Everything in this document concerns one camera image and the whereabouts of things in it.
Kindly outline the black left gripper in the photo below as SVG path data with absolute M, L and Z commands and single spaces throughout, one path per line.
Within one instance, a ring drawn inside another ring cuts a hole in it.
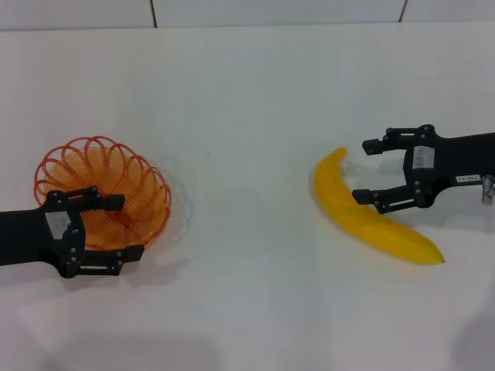
M 126 263 L 140 261 L 143 245 L 118 250 L 85 250 L 81 212 L 120 211 L 123 194 L 103 195 L 98 187 L 51 192 L 36 209 L 1 213 L 1 265 L 43 262 L 61 277 L 118 276 Z

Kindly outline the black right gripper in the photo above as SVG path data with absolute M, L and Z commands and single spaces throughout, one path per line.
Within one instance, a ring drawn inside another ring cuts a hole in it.
M 359 205 L 373 205 L 380 214 L 429 208 L 446 189 L 481 186 L 482 204 L 494 204 L 494 134 L 444 138 L 431 125 L 388 128 L 382 139 L 362 144 L 367 155 L 404 151 L 406 185 L 390 189 L 355 189 Z

